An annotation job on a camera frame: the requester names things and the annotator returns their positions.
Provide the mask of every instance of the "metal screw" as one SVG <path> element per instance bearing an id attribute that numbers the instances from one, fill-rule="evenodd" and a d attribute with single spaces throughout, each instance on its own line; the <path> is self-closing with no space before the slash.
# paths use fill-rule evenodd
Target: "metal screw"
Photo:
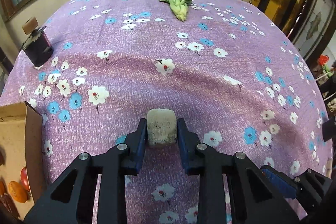
<path id="1" fill-rule="evenodd" d="M 238 159 L 244 159 L 245 157 L 246 157 L 246 155 L 243 153 L 243 152 L 237 152 L 236 153 L 236 157 L 238 158 Z"/>
<path id="2" fill-rule="evenodd" d="M 86 160 L 88 157 L 89 157 L 89 154 L 88 154 L 88 153 L 81 153 L 81 154 L 79 155 L 79 159 L 80 159 L 80 160 Z"/>
<path id="3" fill-rule="evenodd" d="M 207 146 L 205 143 L 199 143 L 199 144 L 197 145 L 197 148 L 198 148 L 199 150 L 205 150 L 207 147 L 208 147 L 208 146 Z"/>
<path id="4" fill-rule="evenodd" d="M 120 143 L 120 144 L 118 144 L 117 148 L 119 150 L 125 150 L 127 148 L 127 144 L 126 143 Z"/>

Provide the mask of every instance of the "floral tablecloth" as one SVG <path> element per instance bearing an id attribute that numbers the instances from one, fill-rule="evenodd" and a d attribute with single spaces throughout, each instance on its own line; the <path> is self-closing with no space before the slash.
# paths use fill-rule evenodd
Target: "floral tablecloth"
<path id="1" fill-rule="evenodd" d="M 0 103 L 28 101 L 42 114 L 48 183 L 81 152 L 122 142 L 152 108 L 173 110 L 217 151 L 291 177 L 325 174 L 332 152 L 318 87 L 256 7 L 194 0 L 181 22 L 158 0 L 72 0 L 45 25 L 52 58 L 35 68 L 20 52 Z M 125 177 L 128 222 L 195 223 L 198 184 L 177 145 L 147 149 L 140 174 Z"/>

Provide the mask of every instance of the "black container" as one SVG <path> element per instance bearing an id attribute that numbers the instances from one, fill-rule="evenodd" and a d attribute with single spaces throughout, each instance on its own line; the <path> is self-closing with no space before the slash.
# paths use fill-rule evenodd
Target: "black container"
<path id="1" fill-rule="evenodd" d="M 42 66 L 53 55 L 54 49 L 45 32 L 45 27 L 32 31 L 23 43 L 22 49 L 35 67 Z"/>

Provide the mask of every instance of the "red tomato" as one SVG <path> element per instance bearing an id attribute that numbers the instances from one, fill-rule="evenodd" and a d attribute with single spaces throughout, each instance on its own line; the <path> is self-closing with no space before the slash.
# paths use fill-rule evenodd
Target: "red tomato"
<path id="1" fill-rule="evenodd" d="M 30 192 L 26 167 L 23 167 L 21 170 L 21 184 L 24 187 L 24 189 Z"/>

